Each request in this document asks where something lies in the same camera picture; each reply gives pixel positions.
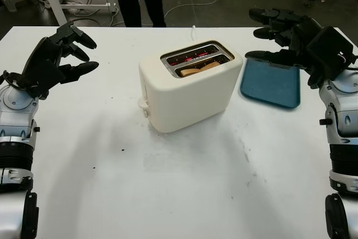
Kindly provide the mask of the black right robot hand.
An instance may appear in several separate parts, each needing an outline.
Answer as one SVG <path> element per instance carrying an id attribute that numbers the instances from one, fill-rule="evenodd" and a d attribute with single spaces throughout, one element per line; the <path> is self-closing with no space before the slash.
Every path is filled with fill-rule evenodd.
<path id="1" fill-rule="evenodd" d="M 249 17 L 264 25 L 253 32 L 254 37 L 273 40 L 282 49 L 274 53 L 262 50 L 249 51 L 245 57 L 282 69 L 298 67 L 310 75 L 310 88 L 320 88 L 324 81 L 322 65 L 306 51 L 306 47 L 322 29 L 319 23 L 308 16 L 278 8 L 252 8 L 249 10 Z"/>

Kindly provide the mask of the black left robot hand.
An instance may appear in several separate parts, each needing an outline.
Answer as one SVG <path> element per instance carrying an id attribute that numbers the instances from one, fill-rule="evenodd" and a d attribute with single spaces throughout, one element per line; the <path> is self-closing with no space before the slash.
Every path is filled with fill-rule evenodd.
<path id="1" fill-rule="evenodd" d="M 32 87 L 51 87 L 57 83 L 75 82 L 94 71 L 99 63 L 90 61 L 89 56 L 77 46 L 78 43 L 89 49 L 97 48 L 95 41 L 73 22 L 60 26 L 54 35 L 41 39 L 25 64 L 21 83 Z M 61 65 L 61 59 L 69 55 L 82 63 L 77 66 Z"/>

